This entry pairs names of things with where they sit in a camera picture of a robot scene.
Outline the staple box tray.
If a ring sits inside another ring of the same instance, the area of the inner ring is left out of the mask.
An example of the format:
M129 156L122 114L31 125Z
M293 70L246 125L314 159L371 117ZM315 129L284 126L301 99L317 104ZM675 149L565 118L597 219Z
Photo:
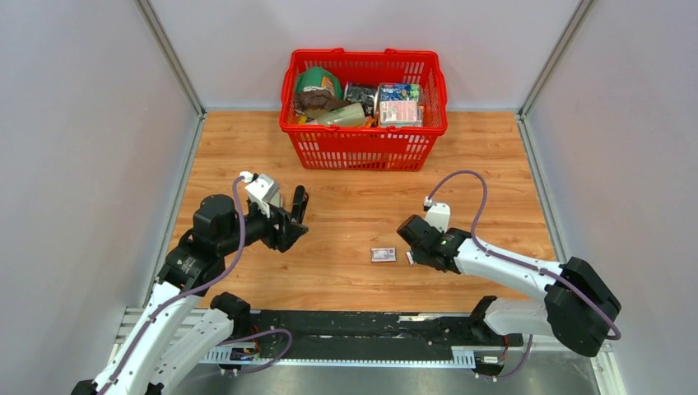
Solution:
M412 252L411 252L411 251L407 251L407 252L405 253L405 255L406 255L406 258L407 258L407 261L408 261L409 265L410 265L410 266L413 266L413 265L415 264L415 261L414 261L413 256L412 256Z

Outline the black stapler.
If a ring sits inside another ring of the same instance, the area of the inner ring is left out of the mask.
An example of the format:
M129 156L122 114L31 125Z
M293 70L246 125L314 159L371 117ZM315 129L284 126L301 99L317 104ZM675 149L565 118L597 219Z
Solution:
M295 187L292 204L291 204L291 220L301 224L305 217L309 201L309 194L303 185Z

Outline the red white staple box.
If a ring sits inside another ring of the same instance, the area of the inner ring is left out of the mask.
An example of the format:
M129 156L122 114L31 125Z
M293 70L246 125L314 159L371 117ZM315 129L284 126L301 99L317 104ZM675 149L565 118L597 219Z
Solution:
M397 261L395 248L374 248L370 250L371 262L373 263L394 263Z

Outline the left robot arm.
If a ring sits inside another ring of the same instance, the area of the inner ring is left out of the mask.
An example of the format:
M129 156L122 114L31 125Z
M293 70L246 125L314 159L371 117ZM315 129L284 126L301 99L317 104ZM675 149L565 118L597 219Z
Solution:
M228 255L261 241L286 252L308 231L303 217L309 195L295 189L290 211L270 205L264 212L252 199L248 213L237 210L237 196L211 195L194 212L193 226L165 258L150 299L122 348L94 379L78 382L75 394L171 394L215 346L228 339L252 339L250 306L228 292L214 297L210 308L179 340L174 336L207 293L212 281L228 272Z

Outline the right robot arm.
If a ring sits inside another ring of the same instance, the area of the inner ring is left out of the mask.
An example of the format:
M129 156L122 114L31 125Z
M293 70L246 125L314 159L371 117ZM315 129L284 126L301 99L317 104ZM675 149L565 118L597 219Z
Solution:
M484 313L469 323L472 338L480 344L491 344L500 335L534 334L554 337L569 350L594 357L605 341L619 337L615 320L621 303L582 258L560 263L526 257L465 230L442 231L417 215L408 217L397 233L416 264L485 278L528 296L487 302Z

